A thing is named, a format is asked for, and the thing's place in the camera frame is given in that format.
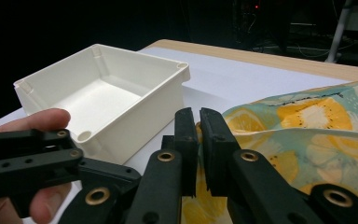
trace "white plastic box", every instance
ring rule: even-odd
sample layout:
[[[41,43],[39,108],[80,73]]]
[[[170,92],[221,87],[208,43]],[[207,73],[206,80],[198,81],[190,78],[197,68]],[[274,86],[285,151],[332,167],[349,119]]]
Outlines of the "white plastic box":
[[[189,79],[187,63],[96,44],[14,88],[27,115],[68,110],[67,129],[86,157],[123,164],[184,107]]]

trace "hole in box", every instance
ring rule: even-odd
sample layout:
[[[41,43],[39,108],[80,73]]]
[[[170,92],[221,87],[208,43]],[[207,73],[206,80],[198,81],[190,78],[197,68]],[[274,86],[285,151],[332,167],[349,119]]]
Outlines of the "hole in box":
[[[91,132],[85,131],[78,136],[77,141],[83,142],[83,141],[88,140],[90,137],[91,137]]]
[[[187,67],[187,66],[188,66],[187,63],[179,63],[179,64],[177,65],[178,68],[184,68],[184,67]]]

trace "lemon print fabric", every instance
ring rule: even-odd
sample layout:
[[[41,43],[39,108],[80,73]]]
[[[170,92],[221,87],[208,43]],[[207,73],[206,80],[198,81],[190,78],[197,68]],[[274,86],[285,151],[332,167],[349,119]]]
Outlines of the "lemon print fabric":
[[[358,195],[358,82],[272,96],[223,117],[293,187],[332,183]]]

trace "table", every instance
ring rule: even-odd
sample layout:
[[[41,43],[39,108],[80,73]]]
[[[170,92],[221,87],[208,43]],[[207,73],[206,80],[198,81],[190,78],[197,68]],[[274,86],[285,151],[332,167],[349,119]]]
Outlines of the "table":
[[[234,105],[251,103],[270,95],[358,80],[358,67],[172,40],[159,40],[140,52],[189,63],[191,79],[183,85],[184,102],[185,106],[192,107],[196,122],[200,120],[198,110],[201,107],[224,112]],[[0,124],[24,116],[19,108],[1,118]],[[173,122],[125,165],[142,174],[149,156],[159,149],[162,135],[173,135]],[[79,190],[76,183],[73,186],[58,217]]]

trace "fabric cloth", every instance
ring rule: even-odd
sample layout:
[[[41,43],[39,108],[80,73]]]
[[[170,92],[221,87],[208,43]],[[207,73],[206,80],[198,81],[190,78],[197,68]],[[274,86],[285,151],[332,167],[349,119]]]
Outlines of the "fabric cloth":
[[[272,96],[222,115],[241,148],[262,153],[292,187],[309,194],[332,183],[358,196],[358,81]],[[202,167],[198,178],[198,197],[183,199],[184,223],[229,223],[226,200],[206,192]]]

